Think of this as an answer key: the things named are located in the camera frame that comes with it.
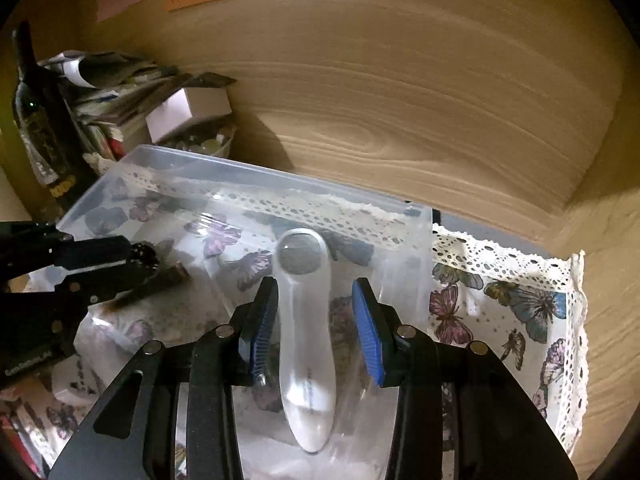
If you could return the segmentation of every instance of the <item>bottle label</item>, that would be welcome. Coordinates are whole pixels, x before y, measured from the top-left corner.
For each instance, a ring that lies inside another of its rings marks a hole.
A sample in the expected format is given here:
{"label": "bottle label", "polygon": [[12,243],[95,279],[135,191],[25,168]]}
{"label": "bottle label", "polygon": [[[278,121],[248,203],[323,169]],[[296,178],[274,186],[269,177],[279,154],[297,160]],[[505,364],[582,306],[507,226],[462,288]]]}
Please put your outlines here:
{"label": "bottle label", "polygon": [[37,181],[41,186],[49,186],[50,184],[53,184],[58,179],[58,174],[53,171],[49,163],[44,160],[44,157],[40,155],[38,150],[36,150],[36,147],[33,145],[31,139],[23,128],[20,129],[20,137],[22,138],[22,142],[27,151],[27,157],[31,164],[31,169],[36,176]]}
{"label": "bottle label", "polygon": [[55,186],[50,186],[49,191],[53,195],[53,198],[59,198],[63,196],[76,184],[76,178],[73,175],[69,175],[65,180],[59,182]]}

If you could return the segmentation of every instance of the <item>clear plastic container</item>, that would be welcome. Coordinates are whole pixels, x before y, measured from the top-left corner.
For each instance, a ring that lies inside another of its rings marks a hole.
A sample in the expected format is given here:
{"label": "clear plastic container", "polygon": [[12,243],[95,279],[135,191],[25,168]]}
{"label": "clear plastic container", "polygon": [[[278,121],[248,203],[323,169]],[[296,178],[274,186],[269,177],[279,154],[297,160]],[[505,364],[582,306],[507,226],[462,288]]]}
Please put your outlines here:
{"label": "clear plastic container", "polygon": [[[122,311],[112,312],[104,304],[92,307],[76,348],[109,383],[146,339],[170,346],[198,338],[253,298],[261,277],[271,273],[278,236],[300,226],[318,232],[332,256],[334,428],[316,455],[296,445],[279,398],[276,330],[271,384],[234,391],[245,478],[380,478],[397,392],[378,388],[366,375],[351,312],[351,282],[369,278],[379,301],[394,306],[403,322],[424,328],[431,290],[427,206],[239,162],[140,146],[85,194],[59,229],[76,239],[123,234],[147,241],[167,263],[180,261],[191,279]],[[34,278],[47,288],[63,276],[44,269]],[[179,421],[178,442],[183,433]]]}

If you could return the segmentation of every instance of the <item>blue gripper pad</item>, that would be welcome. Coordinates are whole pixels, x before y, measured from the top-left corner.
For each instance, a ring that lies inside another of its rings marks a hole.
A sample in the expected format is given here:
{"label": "blue gripper pad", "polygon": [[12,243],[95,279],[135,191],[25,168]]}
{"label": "blue gripper pad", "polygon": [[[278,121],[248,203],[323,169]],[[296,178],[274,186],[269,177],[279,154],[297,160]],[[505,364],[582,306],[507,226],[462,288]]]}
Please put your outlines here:
{"label": "blue gripper pad", "polygon": [[369,280],[366,278],[353,280],[351,303],[358,326],[360,347],[367,364],[367,372],[378,386],[383,386],[385,381],[385,347],[388,348],[389,344],[393,345],[393,339],[378,300],[371,290]]}

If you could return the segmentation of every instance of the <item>stack of papers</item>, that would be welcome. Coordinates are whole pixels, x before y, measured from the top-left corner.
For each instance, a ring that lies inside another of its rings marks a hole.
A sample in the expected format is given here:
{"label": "stack of papers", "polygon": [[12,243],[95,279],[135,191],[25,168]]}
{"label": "stack of papers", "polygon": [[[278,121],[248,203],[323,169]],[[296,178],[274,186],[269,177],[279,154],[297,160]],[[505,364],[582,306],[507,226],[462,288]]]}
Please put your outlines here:
{"label": "stack of papers", "polygon": [[146,116],[174,92],[189,86],[221,88],[234,81],[213,73],[178,73],[175,66],[123,52],[68,50],[40,64],[64,78],[63,93],[85,151],[107,160],[151,144]]}

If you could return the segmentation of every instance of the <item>lace doily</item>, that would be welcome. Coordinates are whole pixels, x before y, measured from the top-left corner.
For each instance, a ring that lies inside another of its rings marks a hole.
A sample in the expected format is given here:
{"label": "lace doily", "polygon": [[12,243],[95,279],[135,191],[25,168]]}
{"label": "lace doily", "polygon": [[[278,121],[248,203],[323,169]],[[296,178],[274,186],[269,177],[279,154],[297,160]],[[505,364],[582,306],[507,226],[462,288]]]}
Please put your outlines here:
{"label": "lace doily", "polygon": [[552,428],[571,455],[582,431],[587,407],[588,341],[584,331],[587,299],[582,290],[584,252],[568,260],[543,258],[503,248],[490,240],[450,232],[433,225],[433,259],[456,269],[485,274],[496,280],[533,286],[566,295],[566,349],[561,383],[560,415]]}

